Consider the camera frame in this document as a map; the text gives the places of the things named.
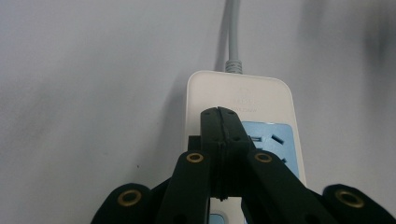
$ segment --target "cable strain relief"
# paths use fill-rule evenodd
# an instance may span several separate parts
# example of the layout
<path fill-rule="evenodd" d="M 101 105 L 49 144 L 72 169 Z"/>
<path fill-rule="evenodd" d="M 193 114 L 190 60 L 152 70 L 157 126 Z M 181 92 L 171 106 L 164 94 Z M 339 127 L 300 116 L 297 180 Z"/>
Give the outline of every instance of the cable strain relief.
<path fill-rule="evenodd" d="M 225 63 L 225 71 L 228 73 L 242 74 L 242 62 L 239 60 L 229 60 Z"/>

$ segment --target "white cable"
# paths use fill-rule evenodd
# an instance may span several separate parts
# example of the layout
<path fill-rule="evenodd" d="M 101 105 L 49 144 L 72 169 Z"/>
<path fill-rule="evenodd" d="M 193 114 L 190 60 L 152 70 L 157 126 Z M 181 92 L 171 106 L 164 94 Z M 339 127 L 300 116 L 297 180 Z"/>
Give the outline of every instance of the white cable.
<path fill-rule="evenodd" d="M 239 0 L 231 1 L 230 13 L 230 27 L 228 30 L 228 48 L 229 48 L 229 61 L 225 64 L 225 70 L 228 73 L 242 74 L 242 62 L 238 59 L 238 46 L 237 46 L 237 22 L 239 11 Z"/>

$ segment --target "outlet socket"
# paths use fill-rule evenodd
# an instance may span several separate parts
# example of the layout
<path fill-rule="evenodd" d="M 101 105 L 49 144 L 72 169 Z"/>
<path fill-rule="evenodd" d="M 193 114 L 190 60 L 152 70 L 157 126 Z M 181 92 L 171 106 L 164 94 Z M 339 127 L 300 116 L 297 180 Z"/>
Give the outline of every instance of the outlet socket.
<path fill-rule="evenodd" d="M 275 153 L 299 177 L 293 131 L 288 124 L 242 121 L 257 149 Z"/>

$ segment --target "white power strip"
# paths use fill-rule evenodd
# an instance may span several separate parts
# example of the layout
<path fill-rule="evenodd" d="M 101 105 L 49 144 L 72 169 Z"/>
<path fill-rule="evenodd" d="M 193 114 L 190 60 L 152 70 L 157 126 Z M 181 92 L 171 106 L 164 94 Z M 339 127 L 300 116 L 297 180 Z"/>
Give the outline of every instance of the white power strip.
<path fill-rule="evenodd" d="M 200 71 L 188 83 L 183 148 L 189 135 L 200 135 L 200 114 L 210 107 L 226 107 L 235 111 L 241 121 L 288 124 L 292 128 L 298 173 L 305 184 L 303 157 L 297 122 L 289 87 L 281 80 Z M 211 213 L 223 216 L 226 224 L 243 224 L 241 199 L 225 202 L 211 199 Z"/>

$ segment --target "power strip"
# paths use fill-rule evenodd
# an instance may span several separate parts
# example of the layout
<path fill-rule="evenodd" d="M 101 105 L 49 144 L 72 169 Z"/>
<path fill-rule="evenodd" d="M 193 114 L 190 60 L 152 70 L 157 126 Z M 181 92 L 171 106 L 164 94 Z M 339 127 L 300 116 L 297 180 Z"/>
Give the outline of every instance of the power strip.
<path fill-rule="evenodd" d="M 284 82 L 270 77 L 200 71 L 190 77 L 186 97 L 183 148 L 188 147 L 189 135 L 200 135 L 202 111 L 211 107 L 226 107 L 238 114 L 247 134 L 253 136 L 256 147 L 265 145 L 272 148 L 272 152 L 285 159 L 286 165 L 305 184 L 293 101 L 290 89 Z M 282 141 L 282 146 L 275 144 Z M 229 198 L 224 202 L 211 199 L 210 210 L 214 216 L 211 216 L 210 223 L 245 223 L 240 204 L 240 198 Z"/>

